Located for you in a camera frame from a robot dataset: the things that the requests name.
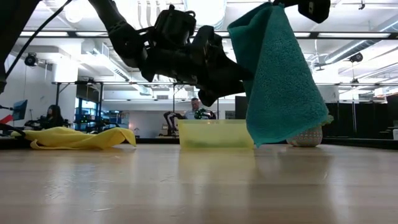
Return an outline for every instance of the yellow cloth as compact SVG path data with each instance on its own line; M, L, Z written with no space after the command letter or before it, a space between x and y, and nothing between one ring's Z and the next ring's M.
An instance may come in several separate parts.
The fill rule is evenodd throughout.
M25 138L32 141L30 144L32 149L108 149L125 140L136 146L134 133L125 128L112 128L99 134L85 134L61 127L24 132Z

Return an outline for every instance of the green towel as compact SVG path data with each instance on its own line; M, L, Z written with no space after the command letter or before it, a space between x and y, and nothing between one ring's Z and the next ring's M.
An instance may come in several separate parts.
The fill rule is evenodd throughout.
M318 126L328 110L284 6L267 2L228 26L236 61L255 74L244 82L247 126L257 146Z

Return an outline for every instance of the man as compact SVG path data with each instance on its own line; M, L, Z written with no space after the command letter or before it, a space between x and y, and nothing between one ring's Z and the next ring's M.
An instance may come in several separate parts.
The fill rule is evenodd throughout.
M199 99L194 97L191 99L192 110L185 112L185 119L195 119L195 113L200 109Z

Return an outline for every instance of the wooden table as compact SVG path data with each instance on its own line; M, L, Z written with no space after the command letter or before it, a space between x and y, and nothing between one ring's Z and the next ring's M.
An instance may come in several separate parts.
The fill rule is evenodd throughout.
M0 151L5 223L398 223L398 153Z

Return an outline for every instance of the translucent yellow container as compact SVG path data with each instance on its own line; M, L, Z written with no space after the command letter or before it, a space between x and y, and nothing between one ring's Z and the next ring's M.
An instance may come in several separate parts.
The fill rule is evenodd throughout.
M253 149L254 142L243 119L178 121L180 145L190 148Z

